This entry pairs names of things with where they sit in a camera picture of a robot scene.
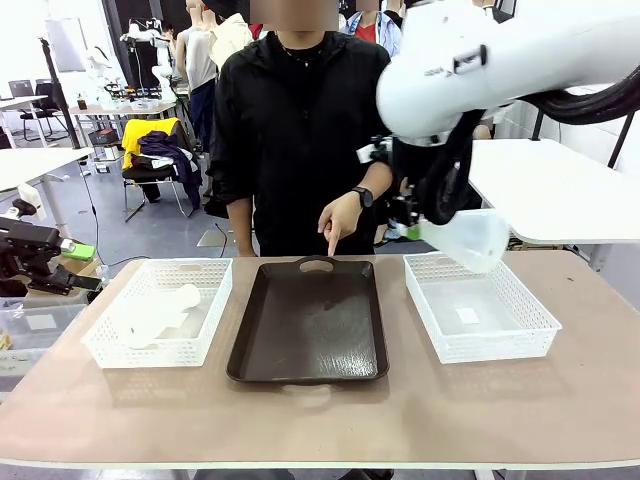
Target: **brown tray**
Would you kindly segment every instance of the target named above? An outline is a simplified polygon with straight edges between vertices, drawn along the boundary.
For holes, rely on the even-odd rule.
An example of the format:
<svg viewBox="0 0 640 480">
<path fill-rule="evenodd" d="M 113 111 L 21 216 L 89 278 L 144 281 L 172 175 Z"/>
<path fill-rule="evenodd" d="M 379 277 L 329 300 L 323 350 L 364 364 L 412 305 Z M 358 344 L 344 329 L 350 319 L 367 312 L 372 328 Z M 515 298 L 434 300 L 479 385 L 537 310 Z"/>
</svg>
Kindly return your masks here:
<svg viewBox="0 0 640 480">
<path fill-rule="evenodd" d="M 316 385 L 375 380 L 388 370 L 370 262 L 307 257 L 258 269 L 229 377 Z"/>
</svg>

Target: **wristwatch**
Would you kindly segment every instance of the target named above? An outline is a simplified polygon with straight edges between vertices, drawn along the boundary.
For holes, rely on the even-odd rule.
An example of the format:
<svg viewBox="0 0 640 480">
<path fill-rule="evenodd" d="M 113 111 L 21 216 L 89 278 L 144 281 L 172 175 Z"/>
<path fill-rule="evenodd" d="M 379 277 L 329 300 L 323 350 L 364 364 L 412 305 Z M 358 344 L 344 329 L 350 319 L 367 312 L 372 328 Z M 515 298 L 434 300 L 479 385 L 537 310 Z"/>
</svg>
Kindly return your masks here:
<svg viewBox="0 0 640 480">
<path fill-rule="evenodd" d="M 363 187 L 356 187 L 351 191 L 360 195 L 360 206 L 363 209 L 373 207 L 373 193 L 369 190 Z"/>
</svg>

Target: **person in background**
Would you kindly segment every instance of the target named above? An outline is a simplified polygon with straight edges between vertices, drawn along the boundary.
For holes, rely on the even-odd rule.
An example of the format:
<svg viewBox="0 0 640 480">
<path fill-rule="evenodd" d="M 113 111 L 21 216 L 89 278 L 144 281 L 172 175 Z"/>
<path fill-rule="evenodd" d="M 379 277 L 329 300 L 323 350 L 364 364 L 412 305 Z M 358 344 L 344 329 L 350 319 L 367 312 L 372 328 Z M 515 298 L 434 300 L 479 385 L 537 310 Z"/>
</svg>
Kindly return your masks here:
<svg viewBox="0 0 640 480">
<path fill-rule="evenodd" d="M 213 130 L 213 101 L 217 75 L 216 65 L 209 56 L 211 31 L 216 26 L 216 12 L 202 3 L 200 3 L 200 10 L 202 23 L 189 35 L 186 69 L 193 130 L 200 140 L 202 151 L 206 153 L 209 151 Z M 211 190 L 212 185 L 209 182 L 204 196 L 210 197 Z"/>
<path fill-rule="evenodd" d="M 256 255 L 253 217 L 262 256 L 372 254 L 372 205 L 392 174 L 356 152 L 388 133 L 375 93 L 389 54 L 337 33 L 326 0 L 272 2 L 275 18 L 254 23 L 274 31 L 227 60 L 216 91 L 208 174 L 238 252 Z"/>
<path fill-rule="evenodd" d="M 402 31 L 387 15 L 380 11 L 380 0 L 357 0 L 358 12 L 347 20 L 344 33 L 377 43 L 393 57 L 400 51 Z"/>
<path fill-rule="evenodd" d="M 209 57 L 222 68 L 227 59 L 253 41 L 249 25 L 236 11 L 236 0 L 203 0 L 205 8 L 216 12 L 216 26 L 211 30 Z"/>
<path fill-rule="evenodd" d="M 402 22 L 404 21 L 405 13 L 404 0 L 382 0 L 382 10 L 398 28 L 402 28 Z"/>
<path fill-rule="evenodd" d="M 189 39 L 193 32 L 202 28 L 202 2 L 200 0 L 186 0 L 187 13 L 191 17 L 191 26 L 178 34 L 176 40 L 176 67 L 184 81 L 189 81 L 187 73 L 187 48 L 189 47 Z"/>
<path fill-rule="evenodd" d="M 176 61 L 176 32 L 173 25 L 162 21 L 162 36 L 169 41 L 169 52 L 171 53 L 171 66 L 173 71 L 171 72 L 171 83 L 179 84 L 182 81 L 182 75 L 178 70 L 178 64 Z"/>
</svg>

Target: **hand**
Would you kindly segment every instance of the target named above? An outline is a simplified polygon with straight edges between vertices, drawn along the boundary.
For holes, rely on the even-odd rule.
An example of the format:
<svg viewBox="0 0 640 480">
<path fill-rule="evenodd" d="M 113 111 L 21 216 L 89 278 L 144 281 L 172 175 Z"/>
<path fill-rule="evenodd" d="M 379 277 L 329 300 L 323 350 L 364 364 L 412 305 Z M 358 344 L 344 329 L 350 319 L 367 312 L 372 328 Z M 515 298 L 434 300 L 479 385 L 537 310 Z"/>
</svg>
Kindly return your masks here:
<svg viewBox="0 0 640 480">
<path fill-rule="evenodd" d="M 324 238 L 329 242 L 328 256 L 335 255 L 339 240 L 356 231 L 361 213 L 360 195 L 357 192 L 346 193 L 324 208 L 318 221 L 318 233 L 324 233 Z"/>
</svg>

